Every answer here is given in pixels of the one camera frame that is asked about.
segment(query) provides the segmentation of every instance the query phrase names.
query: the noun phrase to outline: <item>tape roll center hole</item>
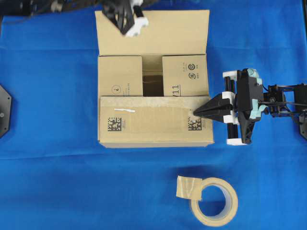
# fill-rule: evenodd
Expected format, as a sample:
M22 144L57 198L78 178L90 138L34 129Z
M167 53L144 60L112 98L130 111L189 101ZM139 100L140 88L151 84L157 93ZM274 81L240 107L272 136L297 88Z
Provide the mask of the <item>tape roll center hole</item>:
M202 201L198 204L202 213L207 217L214 217L225 207L225 196L217 186L208 186L201 193Z
M201 193L202 201L198 202L203 215L211 219L220 219L226 216L232 206L229 192L217 184L212 184Z

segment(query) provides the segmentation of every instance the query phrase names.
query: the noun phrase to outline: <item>blue cloth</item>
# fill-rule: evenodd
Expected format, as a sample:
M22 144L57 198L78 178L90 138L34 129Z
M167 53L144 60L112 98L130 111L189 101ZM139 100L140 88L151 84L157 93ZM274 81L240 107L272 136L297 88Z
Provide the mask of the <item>blue cloth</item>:
M221 229L307 228L307 141L291 119L263 116L250 146L225 144L214 123L207 148L105 149L97 134L94 10L4 24L0 84L12 95L0 139L2 230L205 229L176 198L177 175L219 177L237 191ZM222 72L255 68L264 85L307 82L300 0L162 0L152 9L210 9L210 95ZM5 18L5 22L18 18ZM204 199L211 212L223 201Z

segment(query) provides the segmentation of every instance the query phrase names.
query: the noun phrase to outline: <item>tape roll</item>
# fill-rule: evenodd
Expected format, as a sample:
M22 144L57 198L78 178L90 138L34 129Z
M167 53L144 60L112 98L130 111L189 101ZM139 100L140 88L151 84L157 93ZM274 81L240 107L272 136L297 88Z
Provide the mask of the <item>tape roll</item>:
M190 206L195 217L204 225L211 227L220 227L230 222L238 209L238 197L233 187L228 182L214 177L202 180L200 186L201 191L208 186L216 186L221 189L225 196L225 207L216 216L205 216L200 209L198 200L190 200Z

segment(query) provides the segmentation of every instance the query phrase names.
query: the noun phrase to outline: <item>cable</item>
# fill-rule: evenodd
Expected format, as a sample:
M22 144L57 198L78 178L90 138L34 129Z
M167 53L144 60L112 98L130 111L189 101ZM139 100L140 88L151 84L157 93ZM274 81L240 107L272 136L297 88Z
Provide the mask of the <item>cable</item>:
M20 19L20 20L11 21L11 22L4 22L3 24L4 24L4 25L10 25L10 24L23 23L23 22L25 22L25 21L31 19L32 16L36 16L36 15L41 14L41 13L43 13L44 11L46 11L46 10L50 7L50 5L52 4L52 1L53 1L53 0L47 1L47 3L46 3L42 8L40 8L39 10L37 10L37 11L35 11L35 12L32 12L30 15L28 15L28 16L26 16L26 17Z
M268 92L268 89L264 87L264 85L262 85L262 87Z
M307 106L307 104L300 104L300 103L295 103L295 102L276 102L276 103L260 102L259 104L268 104L268 105L293 104L293 105L298 105L298 106Z

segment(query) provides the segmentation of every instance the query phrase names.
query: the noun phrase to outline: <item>box flap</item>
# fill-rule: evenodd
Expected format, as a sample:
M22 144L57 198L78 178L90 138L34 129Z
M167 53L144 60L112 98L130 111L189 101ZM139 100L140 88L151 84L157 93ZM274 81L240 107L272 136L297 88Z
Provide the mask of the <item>box flap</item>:
M95 14L100 56L206 53L209 10L144 11L149 26L132 38L124 37L101 11Z

